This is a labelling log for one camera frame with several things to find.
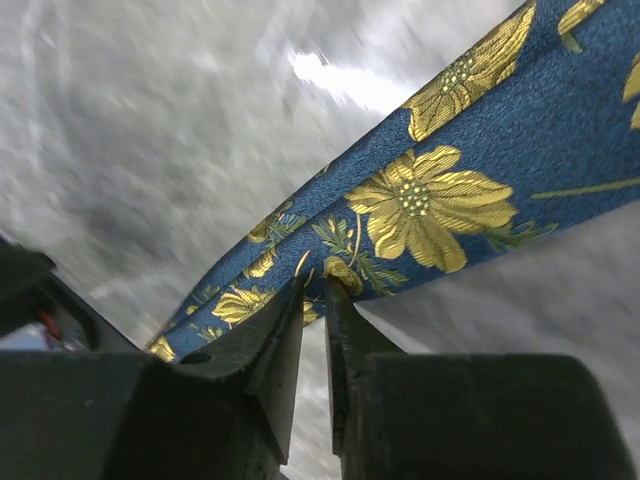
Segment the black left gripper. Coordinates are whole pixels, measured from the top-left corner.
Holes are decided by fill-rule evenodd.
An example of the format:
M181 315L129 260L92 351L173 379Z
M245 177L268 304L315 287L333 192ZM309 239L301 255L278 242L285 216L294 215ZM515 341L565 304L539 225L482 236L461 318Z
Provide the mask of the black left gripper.
M123 351L138 348L57 275L45 253L1 238L1 347L17 350L33 327L34 346L49 351Z

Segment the blue floral yellow tie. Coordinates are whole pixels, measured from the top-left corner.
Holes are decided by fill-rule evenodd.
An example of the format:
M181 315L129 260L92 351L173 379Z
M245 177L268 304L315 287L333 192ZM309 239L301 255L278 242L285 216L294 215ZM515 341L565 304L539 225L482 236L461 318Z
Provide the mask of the blue floral yellow tie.
M257 224L148 351L177 362L291 279L398 294L639 197L639 5L528 1Z

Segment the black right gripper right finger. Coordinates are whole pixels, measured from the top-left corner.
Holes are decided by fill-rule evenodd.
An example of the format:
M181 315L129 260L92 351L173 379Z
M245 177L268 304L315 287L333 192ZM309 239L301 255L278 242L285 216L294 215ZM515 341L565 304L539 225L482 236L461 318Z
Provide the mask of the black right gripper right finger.
M604 393L579 360L410 354L325 290L332 448L346 479L631 479Z

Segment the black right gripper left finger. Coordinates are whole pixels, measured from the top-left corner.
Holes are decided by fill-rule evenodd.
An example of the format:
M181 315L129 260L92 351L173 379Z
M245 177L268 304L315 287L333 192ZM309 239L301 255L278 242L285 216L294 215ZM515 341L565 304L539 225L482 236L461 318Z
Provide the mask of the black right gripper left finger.
M217 341L146 353L5 351L5 479L274 479L288 459L304 287Z

